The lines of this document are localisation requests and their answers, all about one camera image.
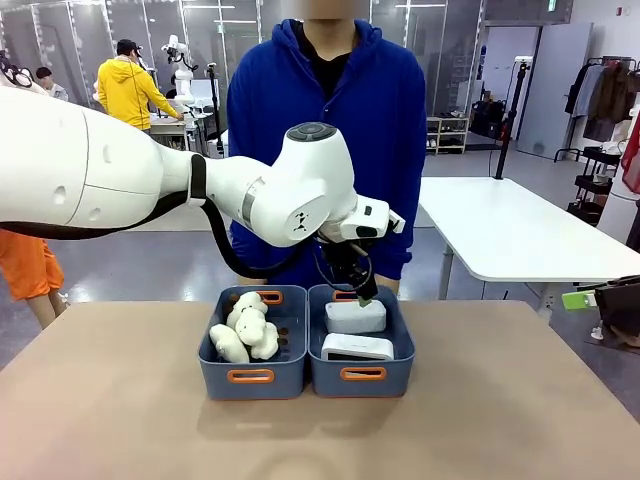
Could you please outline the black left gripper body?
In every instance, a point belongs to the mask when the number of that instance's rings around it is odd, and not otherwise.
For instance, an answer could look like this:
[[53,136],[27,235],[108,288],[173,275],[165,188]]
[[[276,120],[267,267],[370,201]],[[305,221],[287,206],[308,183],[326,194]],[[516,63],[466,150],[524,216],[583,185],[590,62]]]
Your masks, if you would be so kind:
[[321,242],[320,251],[332,282],[366,283],[371,278],[371,259],[357,242]]

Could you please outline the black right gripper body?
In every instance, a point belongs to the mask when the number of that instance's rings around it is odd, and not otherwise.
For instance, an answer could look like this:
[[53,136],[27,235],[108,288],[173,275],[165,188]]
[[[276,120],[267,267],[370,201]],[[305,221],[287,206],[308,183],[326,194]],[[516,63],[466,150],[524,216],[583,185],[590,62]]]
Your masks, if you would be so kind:
[[603,325],[622,342],[639,347],[639,276],[623,277],[595,288]]

